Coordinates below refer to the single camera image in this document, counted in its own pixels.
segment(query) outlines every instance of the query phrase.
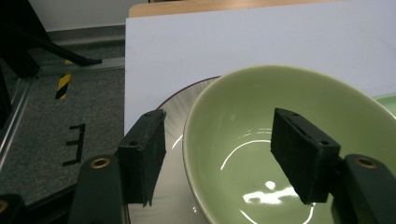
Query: bowl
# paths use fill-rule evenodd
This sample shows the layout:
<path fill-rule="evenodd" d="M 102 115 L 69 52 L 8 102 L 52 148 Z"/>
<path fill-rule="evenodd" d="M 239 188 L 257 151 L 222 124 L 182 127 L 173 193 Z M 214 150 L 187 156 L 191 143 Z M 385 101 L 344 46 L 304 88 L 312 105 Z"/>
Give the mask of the bowl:
<path fill-rule="evenodd" d="M 396 174 L 396 119 L 372 98 L 303 68 L 261 65 L 220 77 L 195 101 L 183 136 L 193 195 L 210 223 L 333 223 L 332 196 L 304 205 L 270 152 L 276 107 Z"/>

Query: gray floor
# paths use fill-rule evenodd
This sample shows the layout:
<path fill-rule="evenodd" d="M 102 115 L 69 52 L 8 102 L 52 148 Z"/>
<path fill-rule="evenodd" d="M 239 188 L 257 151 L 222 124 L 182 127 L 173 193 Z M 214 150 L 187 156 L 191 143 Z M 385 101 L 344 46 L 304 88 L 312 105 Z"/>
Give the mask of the gray floor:
<path fill-rule="evenodd" d="M 51 39 L 88 58 L 124 57 L 124 27 L 95 28 L 49 34 Z M 42 49 L 31 54 L 40 66 L 62 66 L 64 59 Z M 2 63 L 10 95 L 18 78 Z M 0 194 L 18 193 L 27 204 L 75 184 L 81 163 L 63 166 L 76 157 L 78 139 L 70 126 L 86 125 L 82 159 L 113 154 L 123 137 L 124 68 L 73 73 L 66 99 L 56 100 L 61 75 L 39 76 L 29 94 L 11 147 L 0 170 Z"/>

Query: white wall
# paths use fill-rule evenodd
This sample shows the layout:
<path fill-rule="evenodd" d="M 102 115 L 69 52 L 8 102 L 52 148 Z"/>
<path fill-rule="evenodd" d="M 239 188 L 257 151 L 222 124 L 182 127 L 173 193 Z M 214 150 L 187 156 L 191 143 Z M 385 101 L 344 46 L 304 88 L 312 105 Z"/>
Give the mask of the white wall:
<path fill-rule="evenodd" d="M 147 0 L 29 0 L 47 31 L 125 24 L 129 8 Z"/>

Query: hazard stripe tape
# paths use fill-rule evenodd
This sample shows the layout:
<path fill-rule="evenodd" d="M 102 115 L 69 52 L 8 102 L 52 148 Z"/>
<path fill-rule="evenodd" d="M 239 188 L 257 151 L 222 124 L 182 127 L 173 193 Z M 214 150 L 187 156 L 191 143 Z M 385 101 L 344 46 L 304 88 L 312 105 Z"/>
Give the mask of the hazard stripe tape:
<path fill-rule="evenodd" d="M 65 63 L 71 64 L 72 62 L 66 60 Z M 61 100 L 66 99 L 67 87 L 69 85 L 71 76 L 72 74 L 66 74 L 61 76 L 61 78 L 59 79 L 58 90 L 56 91 L 55 99 L 61 99 Z"/>

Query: wooden surface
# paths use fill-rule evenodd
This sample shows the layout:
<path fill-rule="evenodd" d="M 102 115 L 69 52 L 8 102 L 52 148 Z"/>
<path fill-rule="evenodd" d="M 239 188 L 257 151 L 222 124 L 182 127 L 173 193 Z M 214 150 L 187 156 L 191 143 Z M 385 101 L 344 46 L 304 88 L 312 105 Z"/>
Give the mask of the wooden surface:
<path fill-rule="evenodd" d="M 159 16 L 249 7 L 275 7 L 329 1 L 332 0 L 190 0 L 146 3 L 131 7 L 129 17 Z"/>

